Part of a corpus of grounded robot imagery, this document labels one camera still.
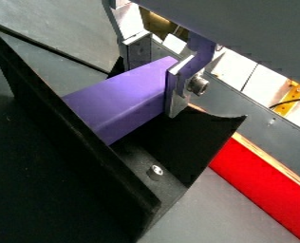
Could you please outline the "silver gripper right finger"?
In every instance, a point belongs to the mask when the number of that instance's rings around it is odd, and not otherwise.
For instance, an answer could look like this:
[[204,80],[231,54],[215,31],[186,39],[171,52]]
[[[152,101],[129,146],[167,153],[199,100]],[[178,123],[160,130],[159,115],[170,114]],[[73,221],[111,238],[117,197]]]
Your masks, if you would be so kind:
[[215,42],[194,32],[187,36],[190,54],[166,70],[164,76],[164,106],[168,118],[174,118],[187,107],[191,93],[202,95],[207,81],[200,77],[200,70],[211,61]]

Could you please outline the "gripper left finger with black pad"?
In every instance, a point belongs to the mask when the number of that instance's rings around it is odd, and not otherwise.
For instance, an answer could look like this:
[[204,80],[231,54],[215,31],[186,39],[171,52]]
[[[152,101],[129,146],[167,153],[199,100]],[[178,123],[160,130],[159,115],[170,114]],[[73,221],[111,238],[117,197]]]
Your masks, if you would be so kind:
[[123,58],[129,70],[151,62],[151,33],[144,29],[137,4],[129,0],[101,0],[112,24]]

